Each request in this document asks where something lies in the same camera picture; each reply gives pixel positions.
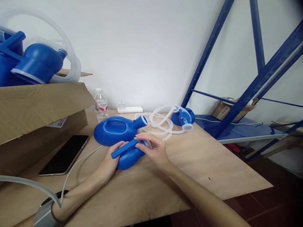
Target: blue metal shelf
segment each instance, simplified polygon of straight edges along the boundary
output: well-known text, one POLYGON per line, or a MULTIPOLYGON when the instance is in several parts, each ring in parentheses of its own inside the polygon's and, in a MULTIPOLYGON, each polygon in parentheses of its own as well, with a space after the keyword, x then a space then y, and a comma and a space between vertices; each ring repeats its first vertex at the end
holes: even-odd
MULTIPOLYGON (((277 52, 273 55, 273 57, 268 61, 268 63, 265 64, 258 3, 257 0, 250 0, 252 28, 253 28, 255 50, 256 50, 258 75, 236 103, 232 101, 226 101, 224 98, 212 94, 208 94, 202 91, 197 91, 195 90, 195 86, 207 62, 211 50, 217 40, 217 37, 225 22, 225 19, 227 18, 229 10, 232 7, 233 2, 234 0, 225 0, 223 4, 221 12, 218 16, 218 19, 215 23, 210 38, 202 54, 201 60, 198 64, 198 67, 195 71, 195 74, 192 78, 192 81, 183 99, 182 107, 183 108, 186 107, 193 92, 234 104, 234 106, 231 108, 231 110, 228 112, 228 114, 224 117, 224 119, 220 123, 207 122, 207 121, 202 122, 200 120, 197 120, 197 124, 200 125, 202 128, 204 128, 209 134, 211 134, 214 138, 216 138, 222 143, 228 143, 227 141, 233 141, 230 143, 234 143, 235 141, 240 142, 240 141, 251 141, 251 140, 258 140, 265 138, 275 138, 275 140, 273 140, 272 142, 261 148, 256 154, 252 155, 250 158, 247 159, 250 160, 256 155, 263 152, 269 146, 278 142, 279 140, 277 138, 284 137, 286 136, 287 133, 291 133, 293 130, 303 125, 303 121, 300 121, 297 124, 295 124, 295 126, 290 128, 286 133, 279 132, 277 130, 271 129, 270 127, 264 125, 260 125, 257 127, 248 126, 248 125, 231 125, 231 122, 235 119, 235 117, 255 96, 258 98, 258 100, 263 99, 272 102, 278 102, 282 104, 302 107, 301 105, 296 105, 292 103, 265 99, 263 98, 263 96, 278 81, 278 79, 296 62, 296 60, 302 56, 303 46, 301 46, 296 51, 295 54, 292 55, 292 53, 303 42, 303 20, 299 23, 296 29, 290 34, 290 36, 286 39, 286 41, 282 44, 282 46, 277 50, 277 52), (287 59, 288 62, 283 66, 281 66, 287 59), (273 75, 275 75, 275 77, 259 92, 259 90, 273 75)), ((205 118, 208 120, 218 121, 216 118, 210 115, 197 115, 197 116, 202 116, 201 118, 205 118)), ((241 123, 246 122, 247 124, 248 122, 252 123, 253 121, 248 118, 242 118, 240 122, 241 123)))
MULTIPOLYGON (((204 118, 211 121, 219 121, 217 118, 212 115, 196 115, 196 118, 204 118)), ((196 119, 195 123, 197 123, 201 128, 207 131, 209 134, 212 133, 213 130, 216 130, 216 127, 220 124, 217 122, 209 122, 205 120, 196 119)), ((246 117, 243 117, 241 120, 236 122, 237 124, 253 124, 257 123, 253 120, 250 120, 246 117)), ((263 124, 256 125, 232 125, 230 124, 224 130, 224 132, 217 138, 217 140, 222 144, 227 143, 238 143, 238 142, 246 142, 253 140, 261 140, 261 139, 276 139, 283 138, 287 136, 286 133, 275 130, 271 127, 268 127, 263 124)))

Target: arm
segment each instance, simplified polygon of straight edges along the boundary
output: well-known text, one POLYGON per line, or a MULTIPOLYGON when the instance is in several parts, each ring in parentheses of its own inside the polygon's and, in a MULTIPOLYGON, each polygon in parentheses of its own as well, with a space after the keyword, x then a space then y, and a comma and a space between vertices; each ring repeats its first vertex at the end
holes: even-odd
MULTIPOLYGON (((83 183, 70 190, 63 200, 62 207, 52 205, 52 214, 58 221, 66 221, 73 212, 75 212, 82 203, 95 194, 103 185, 105 185, 113 175, 118 165, 119 157, 112 159, 111 153, 123 146, 127 142, 121 141, 111 146, 101 162, 100 166, 83 183)), ((32 227, 34 216, 32 215, 15 227, 32 227)))
POLYGON ((151 162, 175 182, 212 226, 250 226, 221 199, 179 170, 168 159, 164 141, 150 133, 138 134, 135 139, 148 140, 151 143, 152 150, 141 143, 136 144, 136 147, 146 153, 151 162))

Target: power strip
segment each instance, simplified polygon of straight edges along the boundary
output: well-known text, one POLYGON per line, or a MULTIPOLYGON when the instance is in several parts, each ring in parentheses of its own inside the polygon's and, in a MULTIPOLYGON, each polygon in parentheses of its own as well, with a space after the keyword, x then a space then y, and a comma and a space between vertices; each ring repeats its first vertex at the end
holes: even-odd
POLYGON ((119 107, 117 108, 118 113, 142 113, 142 107, 124 107, 124 109, 120 110, 119 107))

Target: white wall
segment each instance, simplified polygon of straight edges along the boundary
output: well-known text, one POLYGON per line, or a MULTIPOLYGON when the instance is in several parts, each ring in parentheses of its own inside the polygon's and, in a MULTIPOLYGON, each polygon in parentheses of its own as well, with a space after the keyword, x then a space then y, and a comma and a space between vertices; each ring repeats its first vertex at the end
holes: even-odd
MULTIPOLYGON (((51 17, 70 38, 90 92, 103 88, 109 107, 153 110, 183 100, 223 0, 24 0, 51 17)), ((10 28, 57 37, 38 20, 18 16, 10 28)))
MULTIPOLYGON (((223 0, 12 0, 51 17, 70 38, 91 93, 102 87, 109 107, 122 99, 128 106, 153 110, 162 104, 181 104, 223 0)), ((259 0, 266 62, 303 18, 295 0, 259 0)), ((56 38, 44 22, 17 16, 9 28, 56 38)), ((303 105, 303 59, 265 95, 303 105)), ((217 96, 240 97, 257 75, 249 1, 235 0, 197 90, 217 96)), ((188 107, 212 114, 218 101, 193 94, 188 107)), ((300 120, 303 109, 268 101, 247 116, 256 121, 300 120)))

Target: bottle label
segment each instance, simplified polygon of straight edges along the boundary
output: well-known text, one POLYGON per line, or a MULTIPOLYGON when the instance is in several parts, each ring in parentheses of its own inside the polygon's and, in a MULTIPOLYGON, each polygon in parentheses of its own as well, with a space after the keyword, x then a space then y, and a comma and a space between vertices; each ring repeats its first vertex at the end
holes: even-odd
POLYGON ((108 110, 107 103, 96 104, 95 105, 97 111, 106 111, 108 110))

